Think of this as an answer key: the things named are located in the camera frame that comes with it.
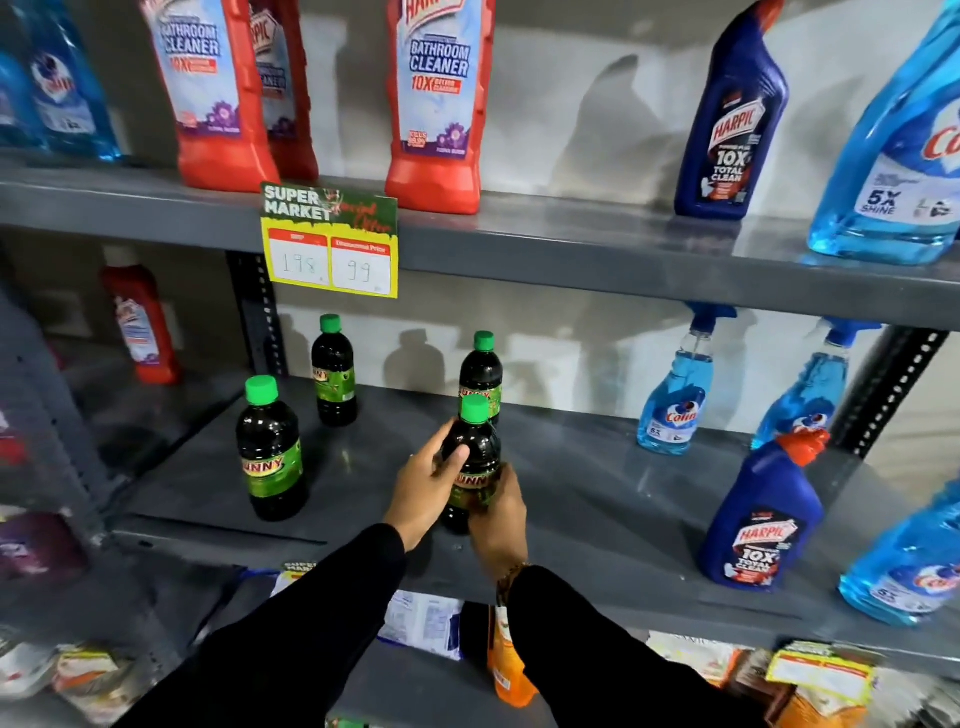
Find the black sleeve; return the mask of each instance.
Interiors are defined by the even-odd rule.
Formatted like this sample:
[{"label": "black sleeve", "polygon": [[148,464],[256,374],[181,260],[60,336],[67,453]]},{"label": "black sleeve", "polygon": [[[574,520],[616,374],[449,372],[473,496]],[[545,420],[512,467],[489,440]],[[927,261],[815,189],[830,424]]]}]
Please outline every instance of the black sleeve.
[{"label": "black sleeve", "polygon": [[116,725],[323,722],[383,625],[406,564],[396,530],[371,526],[248,617],[210,635]]},{"label": "black sleeve", "polygon": [[646,724],[644,716],[659,724],[678,711],[689,725],[766,725],[754,706],[667,662],[543,567],[516,577],[507,617],[524,673],[561,728],[601,719]]}]

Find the orange bottle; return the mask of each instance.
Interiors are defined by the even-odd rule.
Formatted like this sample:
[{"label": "orange bottle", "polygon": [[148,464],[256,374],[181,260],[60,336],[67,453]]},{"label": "orange bottle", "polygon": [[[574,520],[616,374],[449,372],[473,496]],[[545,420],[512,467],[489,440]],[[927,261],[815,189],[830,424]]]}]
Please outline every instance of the orange bottle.
[{"label": "orange bottle", "polygon": [[247,0],[140,0],[177,120],[188,186],[259,192],[279,182],[263,121]]},{"label": "orange bottle", "polygon": [[523,674],[523,661],[516,654],[507,621],[507,608],[497,605],[493,610],[493,635],[487,654],[487,667],[493,673],[497,697],[507,705],[526,708],[539,691]]},{"label": "orange bottle", "polygon": [[100,272],[100,282],[113,297],[117,324],[136,364],[136,375],[144,384],[176,384],[180,364],[154,274],[126,246],[105,245],[104,258],[107,267]]},{"label": "orange bottle", "polygon": [[306,52],[297,0],[250,0],[250,29],[276,167],[283,178],[315,182],[320,173],[310,136]]},{"label": "orange bottle", "polygon": [[387,194],[401,207],[480,208],[496,0],[389,0],[394,111]]}]

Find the spray nozzle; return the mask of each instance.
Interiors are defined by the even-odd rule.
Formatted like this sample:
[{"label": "spray nozzle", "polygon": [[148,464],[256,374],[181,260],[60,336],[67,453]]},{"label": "spray nozzle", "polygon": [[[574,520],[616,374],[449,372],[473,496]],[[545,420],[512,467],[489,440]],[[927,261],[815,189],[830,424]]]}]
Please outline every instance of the spray nozzle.
[{"label": "spray nozzle", "polygon": [[827,340],[838,347],[849,349],[856,341],[856,334],[860,331],[867,331],[871,328],[883,328],[883,324],[877,324],[873,321],[852,321],[850,319],[838,319],[834,316],[824,318],[830,324],[830,333]]},{"label": "spray nozzle", "polygon": [[695,301],[687,301],[686,305],[693,311],[693,324],[690,326],[691,331],[713,333],[713,330],[717,326],[717,319],[736,318],[736,309],[731,305],[698,303]]},{"label": "spray nozzle", "polygon": [[783,4],[786,0],[760,0],[754,4],[754,16],[759,23],[760,32],[766,35],[766,32],[774,27],[774,23],[783,12]]}]

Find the cleaning product bottle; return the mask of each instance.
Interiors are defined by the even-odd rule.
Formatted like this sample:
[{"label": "cleaning product bottle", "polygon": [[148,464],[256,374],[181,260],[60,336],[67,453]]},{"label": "cleaning product bottle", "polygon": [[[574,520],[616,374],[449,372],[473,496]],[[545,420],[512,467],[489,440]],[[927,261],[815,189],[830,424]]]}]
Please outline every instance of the cleaning product bottle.
[{"label": "cleaning product bottle", "polygon": [[19,62],[0,51],[0,147],[47,147],[32,86]]},{"label": "cleaning product bottle", "polygon": [[343,427],[357,419],[353,345],[344,336],[340,316],[335,313],[320,317],[320,331],[310,351],[317,411],[324,425]]},{"label": "cleaning product bottle", "polygon": [[247,379],[247,402],[237,422],[237,447],[250,503],[263,521],[297,515],[309,495],[303,480],[303,451],[297,413],[280,400],[276,379]]},{"label": "cleaning product bottle", "polygon": [[12,7],[30,44],[34,100],[51,149],[119,158],[104,91],[62,0],[12,0]]},{"label": "cleaning product bottle", "polygon": [[673,368],[643,407],[636,441],[664,455],[683,455],[700,424],[713,383],[713,330],[717,319],[735,319],[736,309],[715,303],[688,303],[694,313],[690,333]]},{"label": "cleaning product bottle", "polygon": [[876,540],[842,577],[840,594],[894,626],[925,621],[960,586],[960,503],[928,506]]},{"label": "cleaning product bottle", "polygon": [[678,215],[742,220],[747,214],[790,96],[763,42],[783,3],[754,3],[713,47],[707,88],[677,184]]},{"label": "cleaning product bottle", "polygon": [[490,402],[483,395],[460,400],[460,418],[440,448],[440,460],[461,445],[469,446],[470,455],[453,483],[440,521],[453,533],[466,536],[470,511],[490,504],[500,476],[500,438],[490,424]]},{"label": "cleaning product bottle", "polygon": [[781,435],[743,462],[697,556],[705,576],[751,592],[773,588],[824,518],[803,468],[829,439],[823,430]]},{"label": "cleaning product bottle", "polygon": [[507,620],[507,605],[504,594],[497,589],[496,606],[493,608],[493,637],[487,664],[493,675],[496,695],[507,705],[526,708],[539,691],[523,674],[523,661],[516,654],[514,639],[510,635]]},{"label": "cleaning product bottle", "polygon": [[154,275],[140,265],[136,252],[123,245],[105,245],[107,267],[100,281],[113,297],[120,332],[136,375],[145,384],[176,384],[180,364],[174,355]]},{"label": "cleaning product bottle", "polygon": [[394,111],[387,195],[401,207],[472,215],[493,65],[495,0],[388,0]]},{"label": "cleaning product bottle", "polygon": [[500,399],[503,390],[503,364],[493,352],[493,333],[473,334],[473,351],[460,367],[460,400],[467,395],[483,395],[490,401],[490,424],[500,422]]},{"label": "cleaning product bottle", "polygon": [[797,383],[770,405],[750,447],[807,429],[828,429],[847,389],[850,349],[859,331],[881,328],[869,321],[827,317],[831,328],[824,345],[810,357]]},{"label": "cleaning product bottle", "polygon": [[261,182],[279,182],[248,0],[140,0],[140,8],[177,120],[184,183],[259,192]]},{"label": "cleaning product bottle", "polygon": [[250,29],[263,86],[263,120],[280,176],[314,182],[306,52],[298,0],[250,0]]},{"label": "cleaning product bottle", "polygon": [[813,226],[816,253],[932,263],[960,229],[960,0],[867,107]]}]

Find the green bottle cap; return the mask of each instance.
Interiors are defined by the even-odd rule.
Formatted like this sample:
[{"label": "green bottle cap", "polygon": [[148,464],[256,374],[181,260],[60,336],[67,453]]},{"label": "green bottle cap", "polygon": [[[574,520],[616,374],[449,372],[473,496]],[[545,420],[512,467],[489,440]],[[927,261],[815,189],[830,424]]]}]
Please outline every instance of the green bottle cap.
[{"label": "green bottle cap", "polygon": [[483,395],[467,395],[460,400],[460,419],[471,425],[482,425],[490,418],[490,400]]},{"label": "green bottle cap", "polygon": [[247,379],[247,401],[262,406],[280,399],[276,379],[269,375],[251,376]]},{"label": "green bottle cap", "polygon": [[340,333],[340,315],[325,313],[320,317],[320,331],[323,333]]},{"label": "green bottle cap", "polygon": [[477,331],[473,334],[473,347],[479,352],[493,351],[493,332]]}]

